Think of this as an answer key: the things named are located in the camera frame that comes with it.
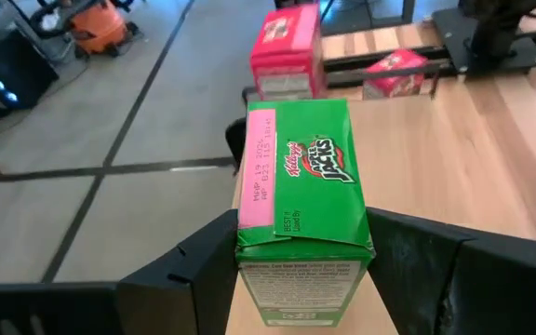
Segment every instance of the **green cereal box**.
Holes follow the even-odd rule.
[[[375,256],[345,100],[249,105],[237,261],[267,326],[335,327]]]

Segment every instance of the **wooden tabletop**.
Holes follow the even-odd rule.
[[[521,27],[536,30],[536,20]],[[326,37],[323,48],[334,59],[439,43],[433,27],[413,24]],[[368,206],[536,239],[536,74],[444,78],[433,100],[361,100],[360,88],[330,96],[349,100]],[[337,328],[267,328],[237,281],[227,334],[310,333],[396,330],[368,275]]]

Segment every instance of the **gray floor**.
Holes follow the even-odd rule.
[[[94,58],[65,89],[29,113],[0,121],[3,130],[16,125],[0,133],[0,168],[21,173],[101,167],[186,1],[136,0],[129,18],[144,39],[118,59]],[[252,83],[248,53],[273,6],[272,0],[194,0],[113,163],[230,155],[223,131],[245,115],[239,94]],[[232,172],[104,178],[56,280],[118,279],[155,259],[229,208]],[[92,182],[82,177],[0,183],[0,282],[40,280]]]

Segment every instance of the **small red box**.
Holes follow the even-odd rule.
[[[397,50],[383,60],[367,68],[368,73],[400,70],[424,66],[427,59],[410,50]],[[423,74],[366,80],[363,83],[363,98],[392,98],[417,94],[423,84]]]
[[[318,5],[303,5],[266,15],[249,61],[262,100],[324,96],[318,13]]]

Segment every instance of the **kellogg's logo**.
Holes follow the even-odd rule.
[[[344,153],[337,147],[333,139],[318,139],[304,144],[290,141],[288,155],[285,156],[285,170],[291,177],[299,177],[299,158],[301,164],[310,174],[331,181],[355,182],[344,171]]]

